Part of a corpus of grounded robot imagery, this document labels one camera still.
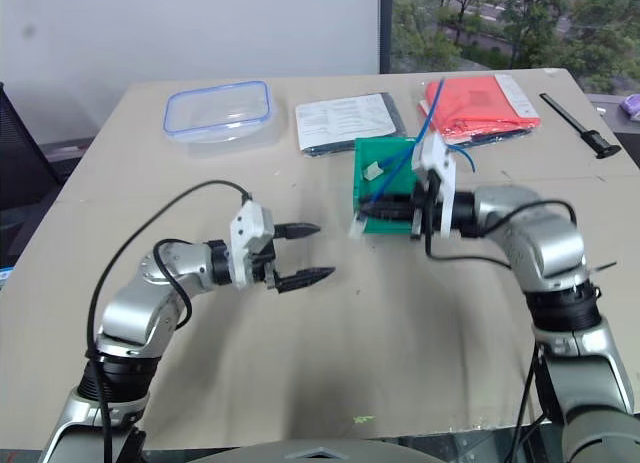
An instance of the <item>wall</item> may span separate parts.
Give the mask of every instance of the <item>wall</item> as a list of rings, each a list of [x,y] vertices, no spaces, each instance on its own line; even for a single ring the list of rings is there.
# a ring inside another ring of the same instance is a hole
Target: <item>wall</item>
[[[2,0],[0,80],[38,143],[135,81],[378,72],[378,0]]]

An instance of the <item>green block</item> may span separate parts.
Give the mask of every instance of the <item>green block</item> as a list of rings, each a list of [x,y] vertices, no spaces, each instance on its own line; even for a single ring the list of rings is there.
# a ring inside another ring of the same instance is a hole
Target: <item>green block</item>
[[[367,181],[363,177],[364,170],[376,161],[381,162],[381,160],[393,156],[403,149],[410,148],[414,141],[415,138],[406,137],[356,138],[353,162],[353,210],[355,212],[360,208],[360,197],[375,193],[402,160],[402,157],[398,155],[397,160],[382,175],[372,181]],[[411,171],[411,160],[409,160],[391,181],[385,193],[410,195],[416,181],[417,178]],[[368,218],[364,231],[365,233],[409,234],[411,233],[411,224]]]

